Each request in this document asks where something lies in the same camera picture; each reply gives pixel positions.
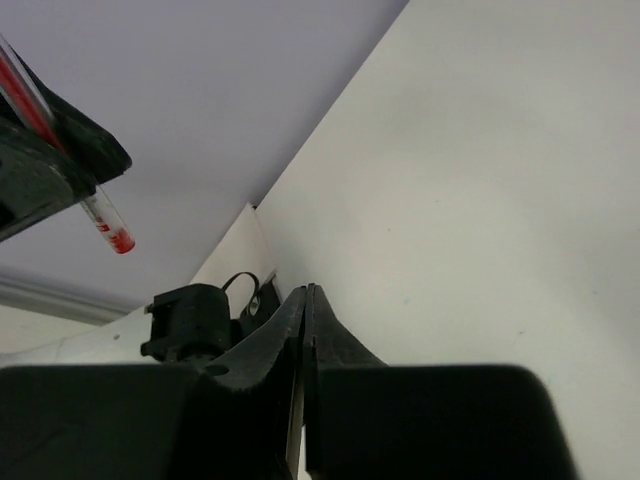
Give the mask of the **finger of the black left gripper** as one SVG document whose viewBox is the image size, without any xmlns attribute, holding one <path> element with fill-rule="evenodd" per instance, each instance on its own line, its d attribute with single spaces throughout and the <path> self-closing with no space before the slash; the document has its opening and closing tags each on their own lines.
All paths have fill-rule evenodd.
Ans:
<svg viewBox="0 0 640 480">
<path fill-rule="evenodd" d="M 84 200 L 95 181 L 33 132 L 1 121 L 3 241 Z"/>
<path fill-rule="evenodd" d="M 123 175 L 132 159 L 118 140 L 50 90 L 13 49 L 9 51 L 9 104 L 46 143 L 99 183 Z"/>
</svg>

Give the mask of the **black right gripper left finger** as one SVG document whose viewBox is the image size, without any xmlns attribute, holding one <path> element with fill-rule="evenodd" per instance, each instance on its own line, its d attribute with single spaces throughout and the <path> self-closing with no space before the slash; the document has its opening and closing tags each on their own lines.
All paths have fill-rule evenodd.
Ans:
<svg viewBox="0 0 640 480">
<path fill-rule="evenodd" d="M 3 369 L 2 477 L 295 478 L 305 300 L 245 334 L 224 290 L 186 286 L 148 306 L 142 364 Z"/>
</svg>

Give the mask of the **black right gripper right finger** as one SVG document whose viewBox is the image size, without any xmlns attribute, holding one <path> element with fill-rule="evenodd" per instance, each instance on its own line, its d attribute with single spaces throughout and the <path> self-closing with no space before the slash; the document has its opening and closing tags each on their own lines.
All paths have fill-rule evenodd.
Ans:
<svg viewBox="0 0 640 480">
<path fill-rule="evenodd" d="M 574 479 L 550 395 L 516 365 L 390 366 L 304 307 L 306 469 L 314 479 Z"/>
</svg>

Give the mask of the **red gel pen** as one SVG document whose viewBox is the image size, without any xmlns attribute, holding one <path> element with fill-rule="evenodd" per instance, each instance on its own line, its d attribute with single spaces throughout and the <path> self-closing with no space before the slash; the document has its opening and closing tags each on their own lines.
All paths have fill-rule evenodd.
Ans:
<svg viewBox="0 0 640 480">
<path fill-rule="evenodd" d="M 1 43 L 1 238 L 80 205 L 118 254 L 135 240 L 102 186 L 132 160 L 102 126 L 51 91 Z"/>
</svg>

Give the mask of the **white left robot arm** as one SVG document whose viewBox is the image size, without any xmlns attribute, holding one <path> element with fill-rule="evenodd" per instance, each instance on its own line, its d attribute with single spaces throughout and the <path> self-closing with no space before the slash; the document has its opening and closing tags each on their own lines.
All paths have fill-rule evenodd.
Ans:
<svg viewBox="0 0 640 480">
<path fill-rule="evenodd" d="M 3 241 L 79 204 L 116 253 L 130 252 L 130 230 L 101 186 L 131 165 L 112 134 L 46 87 L 10 45 L 1 45 Z M 148 313 L 138 309 L 80 335 L 4 353 L 1 366 L 138 362 L 150 328 Z"/>
</svg>

